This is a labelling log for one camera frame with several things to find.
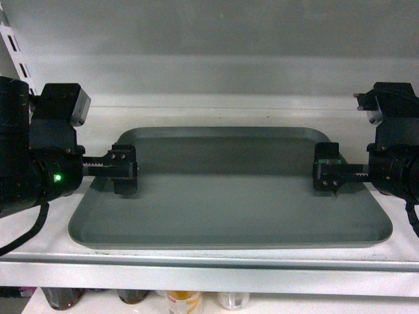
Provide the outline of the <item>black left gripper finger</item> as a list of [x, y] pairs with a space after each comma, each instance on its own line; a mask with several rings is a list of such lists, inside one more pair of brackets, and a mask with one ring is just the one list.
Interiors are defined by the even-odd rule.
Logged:
[[133, 145], [113, 144], [104, 156], [84, 157], [85, 167], [122, 167], [137, 162], [136, 148]]
[[137, 192], [138, 166], [136, 162], [124, 165], [84, 166], [84, 176], [106, 177], [113, 183], [118, 195], [133, 195]]

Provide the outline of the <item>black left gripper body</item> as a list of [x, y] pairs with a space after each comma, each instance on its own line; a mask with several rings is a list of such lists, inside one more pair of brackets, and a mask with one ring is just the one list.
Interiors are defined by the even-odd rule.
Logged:
[[82, 183], [82, 155], [77, 132], [70, 122], [56, 119], [32, 119], [29, 147], [41, 171], [41, 199], [69, 196]]

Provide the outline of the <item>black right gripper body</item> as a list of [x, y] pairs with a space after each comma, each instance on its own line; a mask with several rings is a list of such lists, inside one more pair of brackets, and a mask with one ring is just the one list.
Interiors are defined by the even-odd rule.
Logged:
[[369, 177], [381, 193], [418, 195], [418, 119], [392, 118], [376, 127], [375, 142], [367, 147]]

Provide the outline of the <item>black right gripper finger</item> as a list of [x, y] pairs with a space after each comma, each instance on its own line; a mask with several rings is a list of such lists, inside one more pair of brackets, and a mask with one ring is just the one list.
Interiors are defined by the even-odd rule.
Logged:
[[341, 156], [339, 144], [322, 142], [315, 145], [313, 172], [366, 172], [364, 164], [348, 164]]
[[336, 194], [345, 184], [369, 182], [369, 167], [364, 164], [314, 164], [312, 180], [315, 191]]

